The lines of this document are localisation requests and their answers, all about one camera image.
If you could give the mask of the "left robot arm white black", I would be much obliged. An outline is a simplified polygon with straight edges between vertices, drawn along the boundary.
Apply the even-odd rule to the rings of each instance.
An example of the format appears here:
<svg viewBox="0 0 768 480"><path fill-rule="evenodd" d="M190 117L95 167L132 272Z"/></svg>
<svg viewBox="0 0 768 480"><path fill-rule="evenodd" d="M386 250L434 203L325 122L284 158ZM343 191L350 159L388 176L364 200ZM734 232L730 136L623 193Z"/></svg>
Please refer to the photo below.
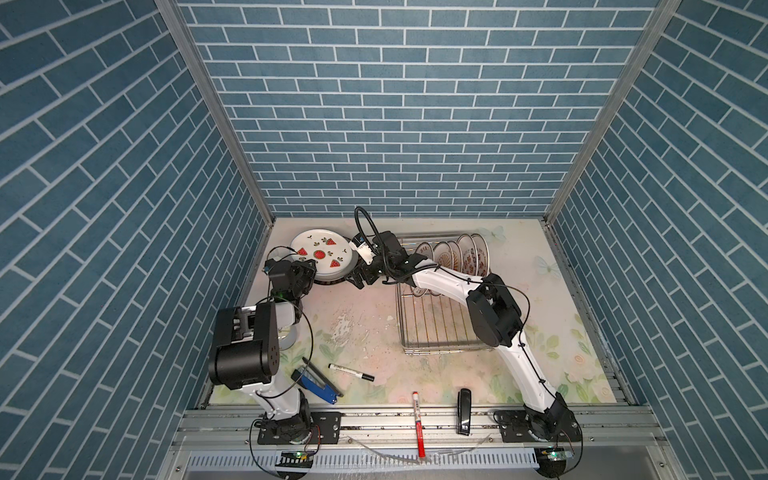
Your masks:
<svg viewBox="0 0 768 480"><path fill-rule="evenodd" d="M304 317L301 300L311 290L316 262L269 259L264 270L270 291L252 306L217 312L208 354L208 376L256 399L264 408L259 432L278 444L306 442L314 430L308 401L293 380L280 372L279 332Z"/></svg>

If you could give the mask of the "red rim white plate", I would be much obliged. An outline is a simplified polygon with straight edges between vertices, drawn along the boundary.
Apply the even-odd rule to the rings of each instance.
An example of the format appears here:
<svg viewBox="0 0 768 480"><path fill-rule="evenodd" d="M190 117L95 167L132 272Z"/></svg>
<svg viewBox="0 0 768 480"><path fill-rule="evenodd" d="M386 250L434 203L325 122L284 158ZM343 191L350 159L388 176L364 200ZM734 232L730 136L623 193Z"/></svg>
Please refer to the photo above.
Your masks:
<svg viewBox="0 0 768 480"><path fill-rule="evenodd" d="M478 251L474 239L469 234L462 234L457 239L461 253L461 272L470 276L477 274Z"/></svg>

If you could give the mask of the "watermelon print plate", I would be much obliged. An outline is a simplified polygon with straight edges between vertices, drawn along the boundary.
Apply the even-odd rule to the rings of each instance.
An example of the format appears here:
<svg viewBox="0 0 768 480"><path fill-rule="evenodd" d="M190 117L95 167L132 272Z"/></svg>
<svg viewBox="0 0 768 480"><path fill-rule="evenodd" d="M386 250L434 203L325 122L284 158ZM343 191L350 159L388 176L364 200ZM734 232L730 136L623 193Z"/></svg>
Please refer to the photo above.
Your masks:
<svg viewBox="0 0 768 480"><path fill-rule="evenodd" d="M314 260L318 264L336 267L356 265L359 256L343 235L327 229L310 229L299 233L290 247L301 260Z"/></svg>

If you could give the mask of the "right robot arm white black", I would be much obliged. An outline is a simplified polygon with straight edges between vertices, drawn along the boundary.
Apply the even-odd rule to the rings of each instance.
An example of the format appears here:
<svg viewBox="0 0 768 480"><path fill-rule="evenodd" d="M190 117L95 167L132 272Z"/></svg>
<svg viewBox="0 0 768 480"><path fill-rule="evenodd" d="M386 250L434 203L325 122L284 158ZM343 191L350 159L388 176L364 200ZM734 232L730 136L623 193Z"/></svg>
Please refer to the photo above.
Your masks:
<svg viewBox="0 0 768 480"><path fill-rule="evenodd" d="M350 248L359 260L347 280L357 288L383 277L434 291L466 306L475 336L494 348L510 370L534 438L551 442L583 438L566 400L528 352L523 312L498 275L470 276L444 267L422 254L408 252L389 231L376 233L372 239L359 233L350 241Z"/></svg>

